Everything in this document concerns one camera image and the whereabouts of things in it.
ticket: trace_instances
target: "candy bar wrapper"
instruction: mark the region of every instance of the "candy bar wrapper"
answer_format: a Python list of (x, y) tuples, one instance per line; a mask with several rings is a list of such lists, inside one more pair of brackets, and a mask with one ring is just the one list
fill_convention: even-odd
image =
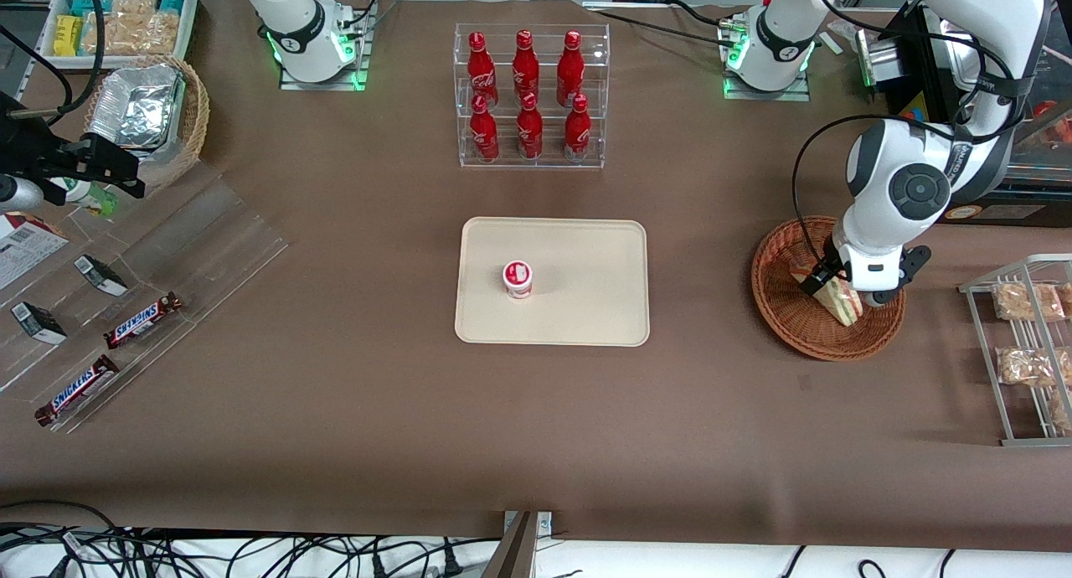
[(81, 376), (63, 388), (63, 391), (59, 392), (51, 402), (34, 411), (33, 418), (41, 426), (49, 426), (58, 418), (73, 414), (91, 396), (111, 382), (118, 373), (119, 368), (116, 367), (115, 361), (102, 354), (89, 369), (86, 369)]
[(182, 308), (182, 302), (175, 296), (175, 292), (154, 300), (149, 308), (131, 315), (125, 323), (104, 334), (104, 341), (107, 342), (108, 350), (115, 350), (123, 345), (124, 342), (144, 335), (153, 325), (160, 323), (165, 315), (175, 312), (178, 308)]

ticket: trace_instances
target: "small box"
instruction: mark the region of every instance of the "small box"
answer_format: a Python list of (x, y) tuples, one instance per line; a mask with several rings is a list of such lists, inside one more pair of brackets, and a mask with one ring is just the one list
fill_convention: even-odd
[(23, 212), (0, 216), (0, 290), (65, 244), (66, 239), (35, 217)]
[(63, 332), (59, 323), (45, 308), (30, 306), (24, 301), (12, 308), (11, 313), (15, 315), (15, 320), (18, 321), (18, 325), (23, 327), (26, 335), (30, 335), (31, 338), (40, 342), (59, 345), (66, 338), (66, 334)]
[(78, 269), (78, 273), (89, 281), (89, 284), (110, 296), (121, 296), (129, 288), (126, 283), (107, 264), (88, 256), (88, 254), (78, 256), (78, 260), (74, 261), (74, 266)]

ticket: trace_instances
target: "red bottle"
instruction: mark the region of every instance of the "red bottle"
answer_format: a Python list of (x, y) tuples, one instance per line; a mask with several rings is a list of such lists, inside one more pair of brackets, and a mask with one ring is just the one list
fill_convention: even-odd
[(518, 32), (518, 51), (513, 55), (513, 91), (518, 98), (535, 93), (539, 101), (539, 60), (533, 51), (533, 33), (528, 29)]
[(488, 55), (483, 33), (470, 33), (470, 81), (473, 93), (483, 97), (488, 108), (493, 109), (498, 104), (498, 89), (495, 88), (495, 62)]
[(574, 97), (574, 110), (566, 116), (566, 154), (570, 163), (581, 163), (589, 151), (589, 131), (592, 117), (589, 116), (589, 98), (582, 93)]
[(574, 94), (580, 92), (584, 81), (584, 58), (581, 56), (581, 33), (574, 29), (566, 32), (566, 49), (559, 59), (559, 105), (569, 108)]
[(518, 151), (524, 159), (536, 159), (544, 152), (544, 116), (536, 109), (536, 94), (521, 98), (518, 115)]
[(495, 118), (488, 113), (487, 98), (473, 98), (470, 128), (473, 131), (473, 143), (476, 145), (478, 159), (482, 163), (495, 161), (498, 158), (498, 132), (495, 129)]

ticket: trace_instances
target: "round wicker basket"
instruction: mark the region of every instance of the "round wicker basket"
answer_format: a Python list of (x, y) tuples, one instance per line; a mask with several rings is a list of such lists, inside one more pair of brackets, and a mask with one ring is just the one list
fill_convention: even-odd
[[(808, 217), (804, 222), (816, 249), (822, 249), (836, 221)], [(862, 317), (846, 327), (801, 292), (789, 273), (792, 266), (814, 264), (796, 220), (775, 227), (759, 243), (751, 263), (751, 293), (771, 329), (790, 346), (820, 360), (859, 360), (889, 345), (905, 318), (905, 293), (881, 308), (865, 305)]]
[[(205, 144), (205, 135), (208, 131), (208, 92), (205, 85), (197, 77), (197, 73), (191, 65), (173, 56), (143, 56), (135, 60), (131, 66), (153, 66), (161, 63), (175, 66), (182, 71), (187, 80), (187, 90), (182, 98), (182, 116), (179, 117), (179, 139), (182, 147), (175, 158), (168, 162), (142, 162), (138, 169), (138, 178), (145, 181), (150, 188), (168, 186), (187, 173), (200, 154)], [(86, 115), (86, 129), (92, 120), (93, 112), (96, 108), (96, 101), (101, 98), (101, 85), (96, 86), (93, 97), (89, 100), (89, 113)]]

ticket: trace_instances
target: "packaged bread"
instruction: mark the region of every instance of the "packaged bread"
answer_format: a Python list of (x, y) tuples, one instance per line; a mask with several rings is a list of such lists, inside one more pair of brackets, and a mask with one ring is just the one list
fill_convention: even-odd
[[(792, 273), (798, 283), (803, 283), (812, 276), (812, 269), (806, 268), (806, 266), (796, 266), (790, 268), (789, 273)], [(849, 287), (849, 284), (843, 279), (835, 278), (828, 281), (819, 290), (819, 293), (815, 294), (815, 299), (819, 300), (819, 303), (827, 308), (828, 312), (834, 314), (834, 318), (837, 318), (837, 322), (846, 327), (852, 326), (864, 315), (864, 305), (860, 299), (860, 294)]]
[(157, 12), (157, 0), (111, 0), (114, 13), (153, 14)]
[(1064, 400), (1061, 399), (1060, 391), (1055, 390), (1049, 395), (1047, 406), (1049, 409), (1049, 419), (1054, 423), (1054, 430), (1057, 431), (1057, 435), (1063, 438), (1072, 436), (1072, 420), (1069, 420), (1069, 414), (1064, 410)]
[[(1057, 375), (1049, 361), (1049, 354), (1042, 349), (1001, 347), (998, 349), (998, 382), (1007, 385), (1054, 387)], [(1058, 347), (1064, 382), (1072, 385), (1072, 349)]]
[[(104, 54), (109, 55), (108, 47), (116, 39), (116, 20), (111, 13), (104, 14)], [(90, 16), (81, 25), (81, 41), (78, 44), (78, 55), (92, 56), (96, 51), (96, 19)]]
[(1072, 317), (1072, 283), (1057, 285), (1057, 299), (1061, 300), (1061, 309), (1064, 310), (1064, 315)]
[[(1057, 287), (1044, 283), (1032, 285), (1034, 297), (1039, 299), (1042, 318), (1048, 323), (1064, 320)], [(1023, 283), (998, 283), (991, 287), (994, 307), (1002, 321), (1034, 321), (1034, 309)]]
[(179, 40), (177, 13), (153, 13), (145, 25), (140, 55), (170, 55)]

